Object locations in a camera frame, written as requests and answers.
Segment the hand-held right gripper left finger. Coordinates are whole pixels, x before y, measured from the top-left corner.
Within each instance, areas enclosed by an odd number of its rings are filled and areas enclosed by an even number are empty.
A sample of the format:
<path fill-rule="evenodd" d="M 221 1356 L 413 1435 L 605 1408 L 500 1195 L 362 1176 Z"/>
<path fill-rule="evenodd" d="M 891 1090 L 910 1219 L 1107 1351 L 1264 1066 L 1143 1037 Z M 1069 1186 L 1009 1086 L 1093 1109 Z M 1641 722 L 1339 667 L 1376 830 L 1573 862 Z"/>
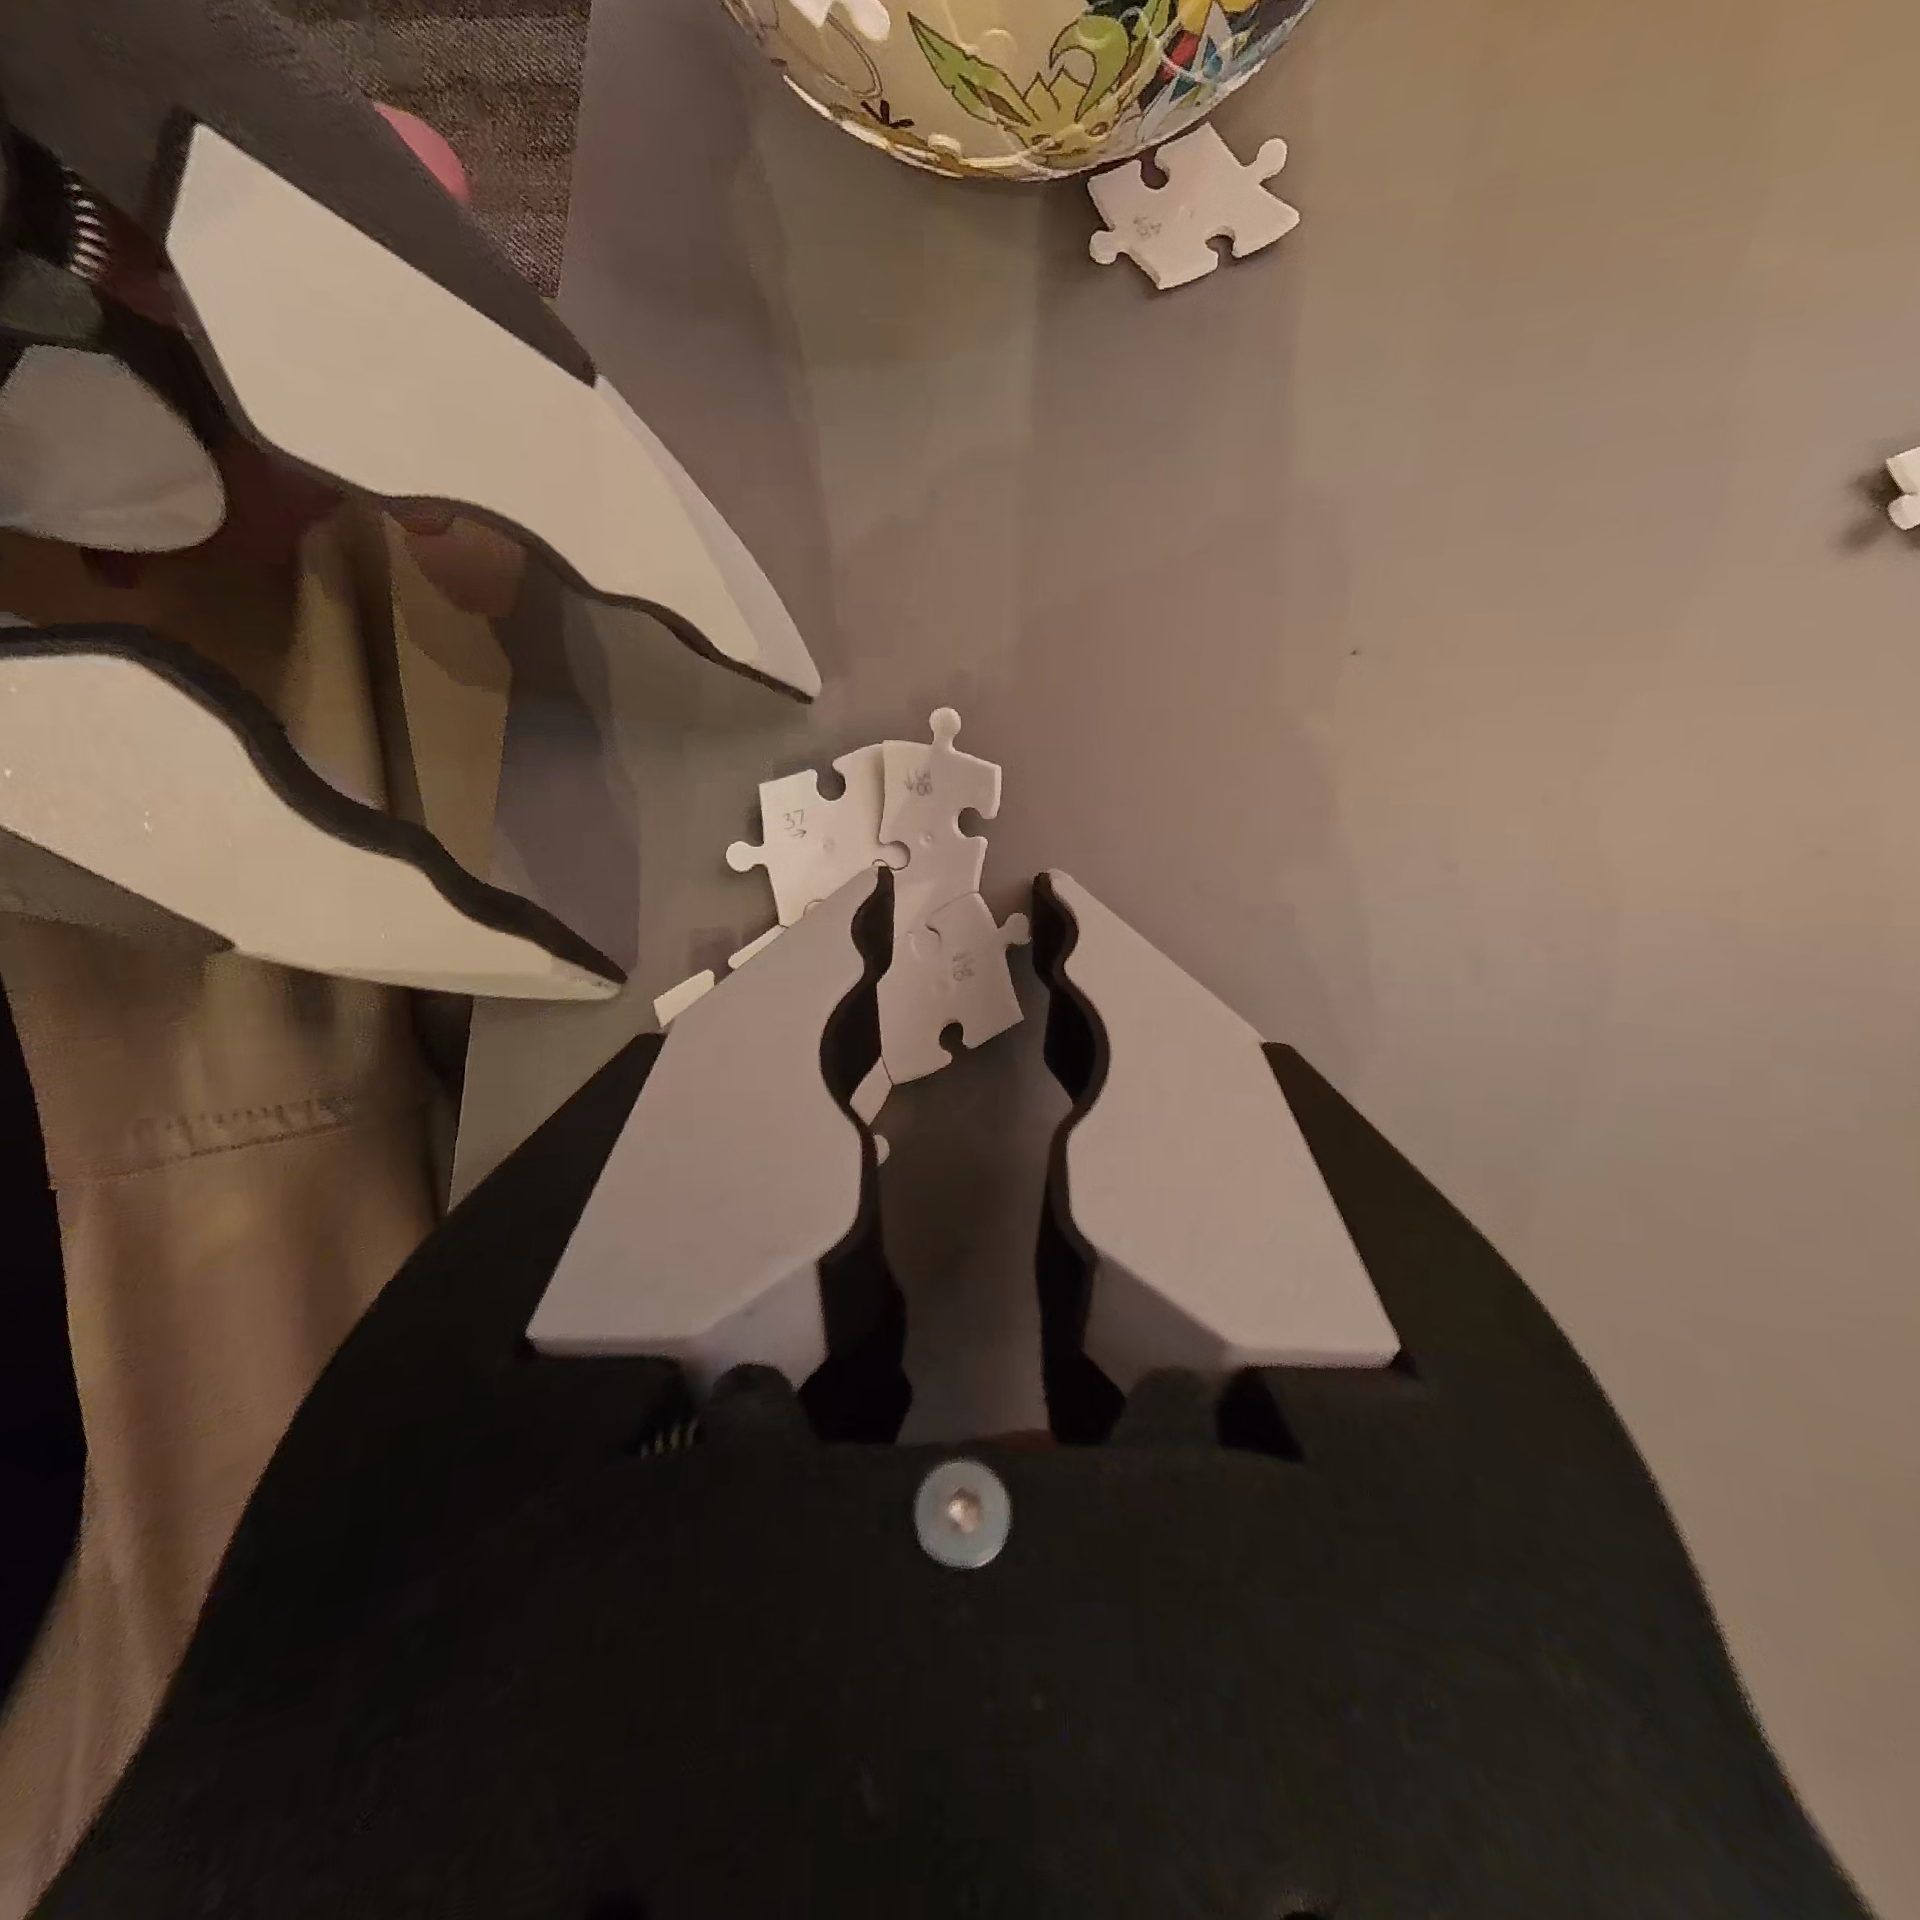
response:
<path fill-rule="evenodd" d="M 738 1368 L 822 1435 L 905 1426 L 905 1297 L 879 1144 L 894 877 L 860 869 L 668 1024 L 529 1322 L 554 1358 L 673 1362 L 696 1400 Z"/>

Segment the colourful puzzle ball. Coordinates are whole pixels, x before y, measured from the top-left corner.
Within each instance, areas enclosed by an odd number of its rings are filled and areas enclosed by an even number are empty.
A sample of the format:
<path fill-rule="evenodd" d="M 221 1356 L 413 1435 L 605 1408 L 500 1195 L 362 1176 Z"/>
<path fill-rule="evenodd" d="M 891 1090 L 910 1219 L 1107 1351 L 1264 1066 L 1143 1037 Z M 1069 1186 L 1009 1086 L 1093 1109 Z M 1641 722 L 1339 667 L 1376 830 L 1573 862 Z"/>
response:
<path fill-rule="evenodd" d="M 1199 128 L 1310 2 L 726 2 L 786 90 L 948 179 L 1064 179 Z"/>

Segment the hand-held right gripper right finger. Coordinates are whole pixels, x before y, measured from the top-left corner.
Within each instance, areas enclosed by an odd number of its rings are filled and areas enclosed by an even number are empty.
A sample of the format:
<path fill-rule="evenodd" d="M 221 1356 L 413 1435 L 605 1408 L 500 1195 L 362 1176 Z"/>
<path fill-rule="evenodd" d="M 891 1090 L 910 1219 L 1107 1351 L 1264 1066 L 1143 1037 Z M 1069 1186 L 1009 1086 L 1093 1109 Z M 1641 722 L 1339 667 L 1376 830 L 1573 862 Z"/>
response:
<path fill-rule="evenodd" d="M 1069 1096 L 1037 1244 L 1056 1437 L 1107 1437 L 1141 1383 L 1400 1356 L 1259 1027 L 1067 872 L 1035 877 L 1045 1066 Z"/>

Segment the person's left hand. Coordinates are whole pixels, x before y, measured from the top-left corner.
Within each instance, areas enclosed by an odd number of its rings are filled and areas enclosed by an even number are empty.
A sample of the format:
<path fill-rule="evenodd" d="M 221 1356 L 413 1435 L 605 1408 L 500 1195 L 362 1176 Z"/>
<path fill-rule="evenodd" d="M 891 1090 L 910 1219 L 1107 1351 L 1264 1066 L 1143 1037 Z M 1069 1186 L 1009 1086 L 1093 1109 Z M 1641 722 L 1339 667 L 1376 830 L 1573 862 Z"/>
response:
<path fill-rule="evenodd" d="M 468 171 L 453 144 L 410 109 L 377 109 L 445 194 L 468 205 Z M 294 564 L 308 532 L 344 499 L 319 472 L 238 431 L 222 442 L 219 462 L 226 490 L 222 536 L 251 564 Z M 514 536 L 446 499 L 382 499 L 379 511 L 427 581 L 458 611 L 498 619 L 517 610 L 529 551 Z"/>

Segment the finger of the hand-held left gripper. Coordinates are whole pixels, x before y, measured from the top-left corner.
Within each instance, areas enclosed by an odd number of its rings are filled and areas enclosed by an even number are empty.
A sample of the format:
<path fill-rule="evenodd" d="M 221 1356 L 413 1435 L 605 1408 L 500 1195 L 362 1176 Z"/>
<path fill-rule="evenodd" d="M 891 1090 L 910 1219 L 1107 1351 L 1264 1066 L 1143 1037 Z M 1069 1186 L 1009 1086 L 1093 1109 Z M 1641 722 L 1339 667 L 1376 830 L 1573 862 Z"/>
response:
<path fill-rule="evenodd" d="M 5 908 L 409 992 L 608 999 L 626 971 L 350 797 L 233 674 L 137 625 L 5 625 Z"/>
<path fill-rule="evenodd" d="M 589 598 L 819 698 L 780 592 L 606 375 L 554 362 L 205 121 L 162 248 L 257 442 L 375 499 L 490 521 Z"/>

